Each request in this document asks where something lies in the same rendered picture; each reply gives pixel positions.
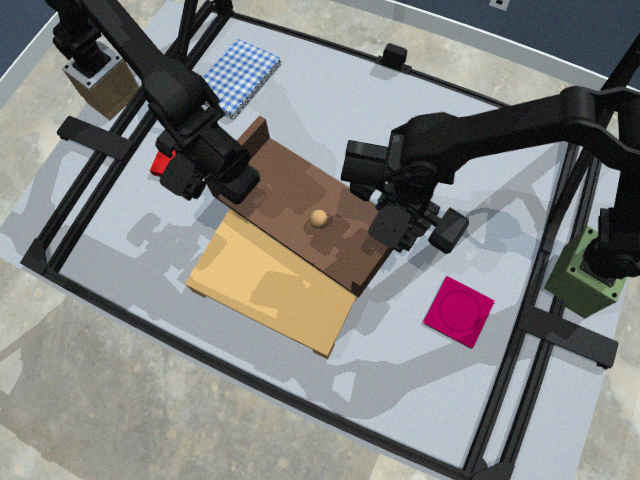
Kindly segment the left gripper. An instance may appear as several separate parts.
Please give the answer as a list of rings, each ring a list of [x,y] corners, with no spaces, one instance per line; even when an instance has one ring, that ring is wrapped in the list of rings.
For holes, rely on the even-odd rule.
[[[388,182],[387,184],[385,184],[385,188],[378,188],[350,182],[350,192],[363,201],[368,202],[375,190],[378,190],[382,193],[377,200],[378,203],[375,206],[377,211],[379,211],[384,198],[390,193],[389,196],[395,198],[399,205],[404,208],[409,207],[419,214],[420,217],[415,224],[415,233],[419,235],[418,237],[422,237],[431,227],[431,224],[435,227],[430,237],[428,238],[428,241],[432,246],[445,254],[451,253],[469,225],[468,218],[458,213],[451,207],[449,207],[442,218],[438,217],[437,215],[439,214],[440,206],[430,201],[431,196],[434,194],[423,201],[416,202],[407,200],[402,197],[397,191],[396,185],[394,183]],[[390,192],[391,190],[392,192]]]

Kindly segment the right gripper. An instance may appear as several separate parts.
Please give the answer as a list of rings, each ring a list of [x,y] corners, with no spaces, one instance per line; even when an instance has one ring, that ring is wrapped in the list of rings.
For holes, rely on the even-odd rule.
[[[183,155],[197,161],[192,152],[187,152],[181,149],[166,130],[157,137],[155,146],[159,152],[168,158],[173,156],[172,152],[175,150],[174,147],[177,147]],[[258,170],[248,165],[242,175],[230,183],[223,184],[216,179],[217,178],[210,172],[204,182],[212,189],[218,189],[225,198],[237,205],[241,204],[254,187],[260,182],[260,175]]]

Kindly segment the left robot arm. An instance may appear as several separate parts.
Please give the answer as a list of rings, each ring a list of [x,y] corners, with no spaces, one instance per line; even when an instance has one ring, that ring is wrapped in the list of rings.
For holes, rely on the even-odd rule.
[[[596,124],[595,111],[603,109],[618,112],[619,140]],[[614,207],[600,208],[598,237],[587,245],[580,269],[609,287],[617,278],[640,276],[640,92],[633,89],[570,86],[471,116],[418,115],[391,130],[388,147],[348,140],[341,181],[394,183],[405,199],[423,201],[437,183],[454,184],[469,160],[561,141],[620,171]],[[419,217],[388,195],[368,233],[399,253],[410,251]]]

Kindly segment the tan ball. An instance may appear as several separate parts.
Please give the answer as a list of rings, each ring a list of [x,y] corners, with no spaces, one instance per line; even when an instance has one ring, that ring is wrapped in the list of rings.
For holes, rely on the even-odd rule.
[[[323,210],[315,210],[310,215],[310,223],[317,228],[321,228],[326,225],[328,216]]]

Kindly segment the tan wooden shelf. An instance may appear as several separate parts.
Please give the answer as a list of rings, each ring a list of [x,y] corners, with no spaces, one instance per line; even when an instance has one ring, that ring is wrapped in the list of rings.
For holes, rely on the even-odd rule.
[[[185,285],[325,359],[356,300],[232,209]]]

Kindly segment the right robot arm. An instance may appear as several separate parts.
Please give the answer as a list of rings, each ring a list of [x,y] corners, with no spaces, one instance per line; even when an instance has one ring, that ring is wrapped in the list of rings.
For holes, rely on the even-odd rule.
[[[140,78],[151,113],[179,147],[199,161],[174,147],[176,155],[160,177],[163,187],[190,201],[201,196],[203,177],[210,172],[222,183],[244,172],[250,153],[218,125],[225,115],[220,99],[201,75],[165,56],[118,0],[45,2],[60,19],[53,28],[53,43],[68,60],[73,57],[72,66],[92,78],[111,61],[95,42],[102,33]],[[204,110],[206,101],[211,107]]]

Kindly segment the red rectangular block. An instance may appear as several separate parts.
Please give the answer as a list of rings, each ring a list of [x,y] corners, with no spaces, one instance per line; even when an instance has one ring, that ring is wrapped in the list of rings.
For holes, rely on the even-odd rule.
[[[172,152],[172,154],[173,156],[171,158],[168,158],[167,156],[165,156],[164,154],[158,151],[150,169],[150,172],[152,173],[152,175],[161,177],[169,161],[172,158],[174,158],[174,156],[176,155],[175,150]]]

